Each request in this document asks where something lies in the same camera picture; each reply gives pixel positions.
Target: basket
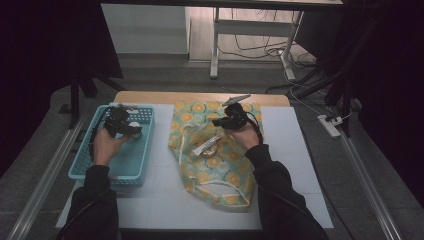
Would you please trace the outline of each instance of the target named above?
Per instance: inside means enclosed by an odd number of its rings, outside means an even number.
[[[91,120],[87,133],[68,172],[68,176],[71,179],[84,182],[85,172],[93,165],[88,143],[90,142],[93,128],[96,126],[104,110],[108,107],[110,106],[100,106]],[[118,154],[112,158],[109,164],[109,178],[113,187],[141,187],[144,182],[155,125],[154,109],[146,106],[131,107],[133,109],[128,111],[130,113],[128,121],[138,122],[142,127],[142,133],[140,137],[131,138],[125,142]],[[109,111],[101,119],[99,128],[103,126],[103,122],[107,116],[109,116]]]

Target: person's left hand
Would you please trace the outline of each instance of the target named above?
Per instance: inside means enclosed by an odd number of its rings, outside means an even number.
[[[128,139],[130,139],[128,135],[118,139],[113,138],[105,128],[97,131],[96,138],[94,139],[94,164],[108,166],[110,160],[112,160],[122,144]]]

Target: yellow patterned cloth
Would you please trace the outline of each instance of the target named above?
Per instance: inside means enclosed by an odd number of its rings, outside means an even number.
[[[259,104],[242,104],[246,112],[255,116],[261,126]],[[227,207],[245,207],[250,204],[253,191],[253,166],[244,157],[245,150],[212,119],[226,116],[220,102],[177,102],[171,123],[168,145],[181,171],[185,189],[195,196]],[[213,156],[204,157],[193,149],[215,135],[221,136]],[[231,193],[211,190],[211,185],[224,185]]]

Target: person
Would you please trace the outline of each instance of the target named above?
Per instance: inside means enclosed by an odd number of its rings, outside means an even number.
[[[305,198],[293,187],[290,173],[278,161],[273,161],[269,145],[259,144],[250,123],[240,130],[226,130],[247,151],[245,156],[254,166],[258,184],[258,206],[263,232],[267,239],[324,240],[324,229],[306,207]],[[109,189],[107,167],[128,137],[112,138],[100,129],[94,141],[94,166],[87,170],[84,187],[72,198],[68,221],[75,218],[92,199],[107,189],[105,196],[87,210],[65,232],[65,239],[117,239],[118,209],[116,193]]]

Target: wall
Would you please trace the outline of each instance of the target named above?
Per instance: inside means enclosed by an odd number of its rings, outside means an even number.
[[[117,53],[188,54],[186,7],[102,4]]]

